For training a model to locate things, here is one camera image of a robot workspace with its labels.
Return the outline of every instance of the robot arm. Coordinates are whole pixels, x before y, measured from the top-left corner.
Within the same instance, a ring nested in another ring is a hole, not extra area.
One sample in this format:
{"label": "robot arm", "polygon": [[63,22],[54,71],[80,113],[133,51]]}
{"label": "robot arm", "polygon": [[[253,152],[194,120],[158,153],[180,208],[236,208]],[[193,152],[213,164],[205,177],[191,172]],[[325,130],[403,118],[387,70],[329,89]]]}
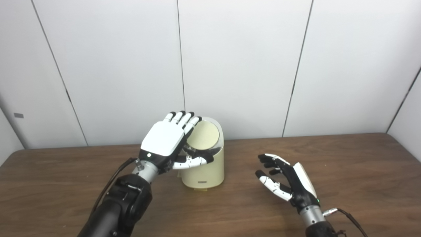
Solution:
{"label": "robot arm", "polygon": [[326,221],[320,210],[314,187],[300,163],[291,166],[286,160],[273,154],[258,156],[265,168],[273,167],[269,174],[282,173],[290,187],[276,182],[263,171],[257,170],[256,176],[275,195],[289,201],[295,207],[306,225],[306,237],[337,237],[332,225]]}
{"label": "robot arm", "polygon": [[129,237],[152,201],[151,183],[156,176],[171,169],[188,169],[213,161],[208,155],[179,156],[194,127],[202,120],[193,116],[193,112],[171,112],[154,124],[142,142],[139,158],[128,160],[136,162],[132,174],[115,181],[78,237]]}

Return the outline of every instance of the container lid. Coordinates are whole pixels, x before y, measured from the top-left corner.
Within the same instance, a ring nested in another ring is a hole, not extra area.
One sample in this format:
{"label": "container lid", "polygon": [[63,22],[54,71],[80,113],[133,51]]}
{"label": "container lid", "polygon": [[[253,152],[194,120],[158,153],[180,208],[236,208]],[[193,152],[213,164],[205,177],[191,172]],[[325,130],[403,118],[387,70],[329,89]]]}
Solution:
{"label": "container lid", "polygon": [[197,150],[208,150],[216,145],[219,140],[219,130],[209,121],[201,121],[187,139],[187,144]]}

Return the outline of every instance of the cable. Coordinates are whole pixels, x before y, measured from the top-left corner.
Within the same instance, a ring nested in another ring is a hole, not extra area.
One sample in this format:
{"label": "cable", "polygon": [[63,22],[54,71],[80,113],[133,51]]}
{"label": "cable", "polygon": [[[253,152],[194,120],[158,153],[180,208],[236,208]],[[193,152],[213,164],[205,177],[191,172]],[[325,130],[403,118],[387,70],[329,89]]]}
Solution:
{"label": "cable", "polygon": [[104,189],[101,191],[100,195],[98,196],[98,198],[95,201],[95,204],[93,205],[91,214],[89,215],[89,218],[91,218],[93,212],[96,210],[96,208],[98,207],[99,202],[101,201],[102,197],[104,196],[104,193],[108,190],[109,186],[112,184],[112,182],[114,182],[114,179],[117,177],[117,175],[124,169],[126,168],[128,165],[130,165],[131,163],[133,163],[135,160],[137,160],[137,158],[129,158],[127,161],[125,161],[122,165],[120,165],[120,167],[118,167],[118,169],[115,171],[115,173],[111,176],[111,179],[108,181],[108,183],[105,185]]}
{"label": "cable", "polygon": [[358,221],[350,214],[347,213],[346,211],[338,208],[339,212],[342,212],[346,217],[348,217],[348,219],[361,231],[362,235],[364,237],[368,237],[367,234],[365,233],[365,231],[362,229],[361,225],[358,223]]}

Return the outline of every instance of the wooden table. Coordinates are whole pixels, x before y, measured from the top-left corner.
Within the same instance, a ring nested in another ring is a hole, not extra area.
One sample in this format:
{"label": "wooden table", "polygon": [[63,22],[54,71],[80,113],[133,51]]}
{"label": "wooden table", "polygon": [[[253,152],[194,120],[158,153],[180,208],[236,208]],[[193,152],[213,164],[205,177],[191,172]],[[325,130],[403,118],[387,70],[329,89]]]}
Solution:
{"label": "wooden table", "polygon": [[[138,150],[117,145],[12,154],[0,167],[0,236],[75,237],[111,174]],[[254,175],[263,168],[257,155],[265,152],[301,162],[322,209],[352,213],[370,237],[421,236],[421,164],[386,134],[226,141],[223,184],[194,191],[174,170],[159,176],[132,236],[304,236],[296,209]],[[349,237],[362,236],[340,213],[328,220]]]}

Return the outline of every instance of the cylindrical container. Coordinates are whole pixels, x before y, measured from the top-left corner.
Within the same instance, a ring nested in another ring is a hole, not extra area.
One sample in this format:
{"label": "cylindrical container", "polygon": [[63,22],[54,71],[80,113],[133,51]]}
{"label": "cylindrical container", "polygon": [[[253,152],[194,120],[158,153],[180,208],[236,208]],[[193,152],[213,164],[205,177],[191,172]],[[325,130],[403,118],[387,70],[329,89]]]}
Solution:
{"label": "cylindrical container", "polygon": [[187,139],[183,151],[193,156],[196,150],[213,156],[212,163],[180,170],[183,183],[194,189],[208,189],[224,181],[224,134],[221,125],[213,118],[202,117]]}

